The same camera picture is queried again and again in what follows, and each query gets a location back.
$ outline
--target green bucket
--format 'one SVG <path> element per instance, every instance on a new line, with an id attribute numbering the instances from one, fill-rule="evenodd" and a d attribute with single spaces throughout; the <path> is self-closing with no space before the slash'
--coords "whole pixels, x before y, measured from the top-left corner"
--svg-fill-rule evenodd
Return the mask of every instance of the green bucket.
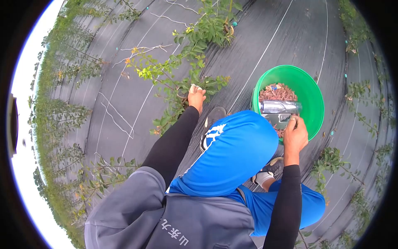
<path id="1" fill-rule="evenodd" d="M 281 65 L 268 70 L 261 76 L 253 90 L 253 111 L 261 114 L 258 94 L 267 85 L 274 83 L 284 83 L 295 92 L 297 100 L 302 104 L 300 117 L 307 127 L 308 140 L 314 138 L 321 129 L 325 115 L 322 93 L 314 79 L 304 70 L 290 65 Z M 279 138 L 279 144 L 283 145 L 283 138 Z"/>

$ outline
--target white sock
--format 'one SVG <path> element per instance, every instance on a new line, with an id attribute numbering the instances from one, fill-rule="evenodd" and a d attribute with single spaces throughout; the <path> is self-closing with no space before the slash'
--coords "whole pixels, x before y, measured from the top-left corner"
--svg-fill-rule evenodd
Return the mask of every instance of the white sock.
<path id="1" fill-rule="evenodd" d="M 263 182 L 270 178 L 274 178 L 271 172 L 259 172 L 256 175 L 255 182 L 261 186 Z"/>

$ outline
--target leg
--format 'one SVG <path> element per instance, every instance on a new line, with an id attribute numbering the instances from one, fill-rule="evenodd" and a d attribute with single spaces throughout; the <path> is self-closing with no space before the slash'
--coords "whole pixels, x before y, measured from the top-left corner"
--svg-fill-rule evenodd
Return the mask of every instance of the leg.
<path id="1" fill-rule="evenodd" d="M 281 180 L 274 182 L 268 193 L 252 192 L 243 185 L 239 186 L 245 193 L 246 205 L 250 209 L 254 219 L 254 232 L 252 236 L 265 236 L 267 235 L 269 223 L 271 221 L 271 214 L 273 205 L 278 195 Z M 325 212 L 325 198 L 301 184 L 302 188 L 302 212 L 300 229 L 317 222 Z M 236 191 L 227 196 L 233 200 L 244 204 L 242 197 Z"/>
<path id="2" fill-rule="evenodd" d="M 272 125 L 261 115 L 242 111 L 215 122 L 207 149 L 170 185 L 170 193 L 226 196 L 255 175 L 278 146 Z"/>

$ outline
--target left hand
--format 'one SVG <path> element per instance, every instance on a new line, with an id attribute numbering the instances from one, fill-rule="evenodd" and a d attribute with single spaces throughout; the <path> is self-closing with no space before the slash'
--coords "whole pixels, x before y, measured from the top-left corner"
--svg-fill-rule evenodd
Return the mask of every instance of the left hand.
<path id="1" fill-rule="evenodd" d="M 202 114 L 203 101 L 206 99 L 206 96 L 204 96 L 205 93 L 206 90 L 202 90 L 202 88 L 194 85 L 192 85 L 191 88 L 189 89 L 189 94 L 188 94 L 189 106 L 195 107 L 198 110 L 199 115 Z"/>

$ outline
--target wood chips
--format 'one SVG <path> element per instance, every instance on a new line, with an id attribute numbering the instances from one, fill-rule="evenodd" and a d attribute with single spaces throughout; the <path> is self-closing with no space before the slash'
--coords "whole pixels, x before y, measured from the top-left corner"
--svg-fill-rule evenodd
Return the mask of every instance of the wood chips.
<path id="1" fill-rule="evenodd" d="M 286 101 L 297 101 L 297 96 L 295 92 L 293 92 L 289 87 L 285 86 L 283 83 L 278 83 L 281 88 L 271 90 L 271 88 L 276 88 L 276 84 L 270 85 L 265 90 L 261 90 L 260 94 L 258 95 L 258 100 L 286 100 Z M 273 126 L 278 137 L 283 137 L 285 131 L 284 129 L 276 129 L 276 124 Z"/>

